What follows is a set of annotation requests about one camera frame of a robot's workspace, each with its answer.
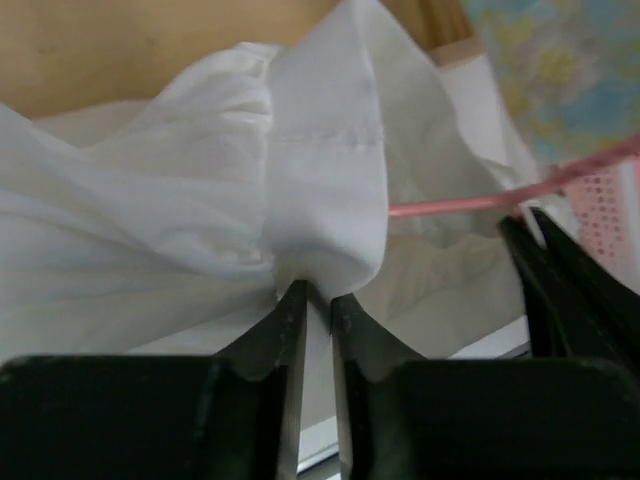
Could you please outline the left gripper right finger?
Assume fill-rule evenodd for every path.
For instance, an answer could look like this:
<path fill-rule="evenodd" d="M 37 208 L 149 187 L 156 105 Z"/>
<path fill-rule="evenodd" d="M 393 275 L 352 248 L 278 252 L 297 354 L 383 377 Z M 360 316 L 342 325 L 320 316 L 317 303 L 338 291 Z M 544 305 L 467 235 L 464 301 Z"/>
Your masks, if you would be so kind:
<path fill-rule="evenodd" d="M 346 479 L 635 479 L 639 387 L 601 359 L 434 360 L 331 304 Z"/>

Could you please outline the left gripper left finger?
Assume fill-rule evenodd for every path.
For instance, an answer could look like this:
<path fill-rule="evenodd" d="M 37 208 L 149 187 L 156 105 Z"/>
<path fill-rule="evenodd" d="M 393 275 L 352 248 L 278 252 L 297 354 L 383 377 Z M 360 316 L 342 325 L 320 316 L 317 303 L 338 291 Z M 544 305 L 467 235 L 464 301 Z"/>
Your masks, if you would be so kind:
<path fill-rule="evenodd" d="M 209 356 L 35 355 L 1 368 L 5 479 L 292 479 L 307 285 Z"/>

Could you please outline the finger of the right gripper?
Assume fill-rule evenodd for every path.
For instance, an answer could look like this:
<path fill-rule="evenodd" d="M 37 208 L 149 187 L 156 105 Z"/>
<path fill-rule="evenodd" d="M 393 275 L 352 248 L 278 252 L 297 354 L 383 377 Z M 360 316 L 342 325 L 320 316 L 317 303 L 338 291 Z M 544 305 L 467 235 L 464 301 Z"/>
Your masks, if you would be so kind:
<path fill-rule="evenodd" d="M 593 355 L 592 315 L 583 296 L 521 221 L 506 217 L 499 230 L 522 284 L 532 355 Z"/>
<path fill-rule="evenodd" d="M 611 276 L 544 211 L 533 209 L 547 249 L 586 296 L 601 322 L 630 356 L 639 359 L 639 295 Z"/>

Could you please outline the pink wire hanger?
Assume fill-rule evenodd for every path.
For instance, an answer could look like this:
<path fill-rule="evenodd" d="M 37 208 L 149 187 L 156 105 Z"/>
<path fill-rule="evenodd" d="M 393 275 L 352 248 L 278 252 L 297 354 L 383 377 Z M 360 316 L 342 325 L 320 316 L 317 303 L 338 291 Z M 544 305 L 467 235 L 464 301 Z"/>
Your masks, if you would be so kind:
<path fill-rule="evenodd" d="M 533 198 L 550 195 L 579 178 L 616 166 L 638 152 L 639 135 L 635 134 L 609 150 L 562 166 L 539 183 L 486 196 L 392 204 L 389 206 L 389 216 L 429 216 L 518 205 Z"/>

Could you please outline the white pleated skirt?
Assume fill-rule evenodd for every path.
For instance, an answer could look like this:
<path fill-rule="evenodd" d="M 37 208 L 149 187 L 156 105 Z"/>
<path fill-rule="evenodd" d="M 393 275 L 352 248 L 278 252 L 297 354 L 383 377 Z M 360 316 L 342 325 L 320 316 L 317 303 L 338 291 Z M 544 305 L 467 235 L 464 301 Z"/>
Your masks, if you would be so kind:
<path fill-rule="evenodd" d="M 218 349 L 289 282 L 355 294 L 413 348 L 458 350 L 524 312 L 497 211 L 390 219 L 392 203 L 494 193 L 432 61 L 342 108 L 277 116 L 284 48 L 209 55 L 156 98 L 35 123 L 1 111 L 1 356 Z"/>

